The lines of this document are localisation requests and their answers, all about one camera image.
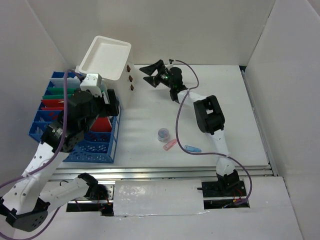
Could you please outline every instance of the black wire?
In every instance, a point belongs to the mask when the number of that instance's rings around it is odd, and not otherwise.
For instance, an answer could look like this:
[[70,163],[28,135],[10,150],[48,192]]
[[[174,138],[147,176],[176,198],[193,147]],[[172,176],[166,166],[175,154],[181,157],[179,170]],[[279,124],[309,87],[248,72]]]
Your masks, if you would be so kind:
[[69,183],[69,182],[66,181],[66,180],[62,180],[62,181],[59,183],[60,187],[61,187],[61,183],[62,183],[62,182]]

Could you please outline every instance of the white container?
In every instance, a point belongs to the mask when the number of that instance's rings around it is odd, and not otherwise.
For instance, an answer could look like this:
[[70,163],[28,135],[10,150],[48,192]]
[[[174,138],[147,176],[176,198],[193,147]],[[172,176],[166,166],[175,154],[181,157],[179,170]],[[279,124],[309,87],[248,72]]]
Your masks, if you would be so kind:
[[104,36],[96,36],[80,66],[82,74],[98,73],[109,89],[114,89],[126,109],[134,88],[131,44]]

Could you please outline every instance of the robotic arm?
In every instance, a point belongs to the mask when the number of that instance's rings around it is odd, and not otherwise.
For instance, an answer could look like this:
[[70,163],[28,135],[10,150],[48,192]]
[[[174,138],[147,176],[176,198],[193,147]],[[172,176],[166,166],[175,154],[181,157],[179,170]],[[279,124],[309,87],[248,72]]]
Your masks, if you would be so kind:
[[[162,60],[150,66],[141,67],[140,71],[149,75],[143,79],[156,88],[160,83],[170,88],[172,101],[181,103],[187,94],[187,88],[182,81],[182,71],[173,66],[173,60],[169,60],[168,66]],[[194,107],[196,121],[201,132],[205,133],[218,153],[229,155],[225,140],[224,124],[225,117],[220,108],[216,96],[202,96],[189,91],[185,103]],[[216,175],[218,178],[219,191],[224,192],[237,185],[240,181],[238,172],[232,160],[219,156],[216,162]]]
[[68,99],[67,130],[58,156],[45,168],[29,173],[46,164],[55,154],[63,132],[61,111],[56,121],[46,128],[41,143],[30,164],[24,170],[25,178],[0,199],[0,214],[14,228],[26,232],[37,229],[48,213],[78,197],[95,198],[102,190],[98,181],[87,173],[80,174],[73,181],[49,191],[43,188],[59,164],[81,142],[98,117],[117,116],[119,101],[113,89],[101,92],[102,80],[98,74],[87,74]]

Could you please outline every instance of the blue plastic bin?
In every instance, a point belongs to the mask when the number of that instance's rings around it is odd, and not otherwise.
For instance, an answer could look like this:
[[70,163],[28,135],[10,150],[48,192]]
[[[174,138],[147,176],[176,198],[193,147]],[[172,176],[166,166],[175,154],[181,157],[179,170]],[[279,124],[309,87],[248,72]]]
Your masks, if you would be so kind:
[[[63,87],[63,72],[54,72],[50,82],[45,90],[45,95],[50,95],[48,88]],[[74,79],[73,73],[68,74],[68,88],[79,88],[80,82]],[[38,143],[41,141],[41,136],[46,130],[48,124],[54,121],[60,111],[44,111],[41,110],[44,105],[41,103],[34,116],[32,125],[29,130],[29,136],[35,139]],[[84,135],[84,140],[79,142],[64,160],[64,162],[81,162],[81,163],[106,163],[113,164],[118,143],[118,133],[122,109],[119,106],[119,115],[112,117],[111,132],[93,132],[89,131]]]

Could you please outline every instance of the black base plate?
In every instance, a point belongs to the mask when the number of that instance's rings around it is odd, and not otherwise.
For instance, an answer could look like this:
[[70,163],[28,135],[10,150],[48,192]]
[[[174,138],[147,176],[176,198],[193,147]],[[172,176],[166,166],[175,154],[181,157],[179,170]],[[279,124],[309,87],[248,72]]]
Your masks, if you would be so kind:
[[204,198],[244,197],[247,195],[244,181],[240,181],[237,185],[228,189],[228,191],[219,191],[217,181],[203,181],[202,193]]

